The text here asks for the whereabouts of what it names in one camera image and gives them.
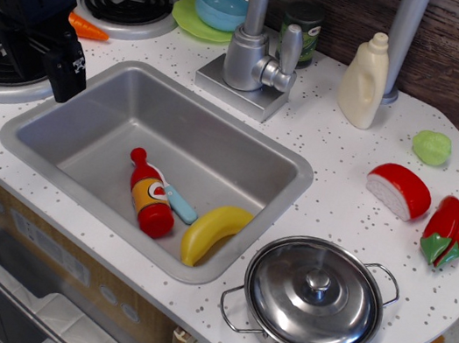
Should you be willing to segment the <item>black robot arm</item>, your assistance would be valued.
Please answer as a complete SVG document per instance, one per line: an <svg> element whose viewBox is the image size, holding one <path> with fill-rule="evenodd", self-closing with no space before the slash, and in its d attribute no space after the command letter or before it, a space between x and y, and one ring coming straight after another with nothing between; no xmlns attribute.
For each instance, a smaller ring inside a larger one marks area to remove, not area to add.
<svg viewBox="0 0 459 343"><path fill-rule="evenodd" d="M76 0L0 0L0 41L25 80L46 77L57 102L86 88L86 62L69 15Z"/></svg>

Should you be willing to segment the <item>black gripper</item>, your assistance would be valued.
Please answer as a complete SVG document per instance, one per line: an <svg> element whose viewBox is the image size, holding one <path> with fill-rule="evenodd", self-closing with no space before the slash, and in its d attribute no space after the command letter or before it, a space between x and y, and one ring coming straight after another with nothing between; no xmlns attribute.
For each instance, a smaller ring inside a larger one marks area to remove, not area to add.
<svg viewBox="0 0 459 343"><path fill-rule="evenodd" d="M86 58L73 26L71 9L36 23L14 20L0 11L0 40L18 74L26 79L46 75L57 102L85 90Z"/></svg>

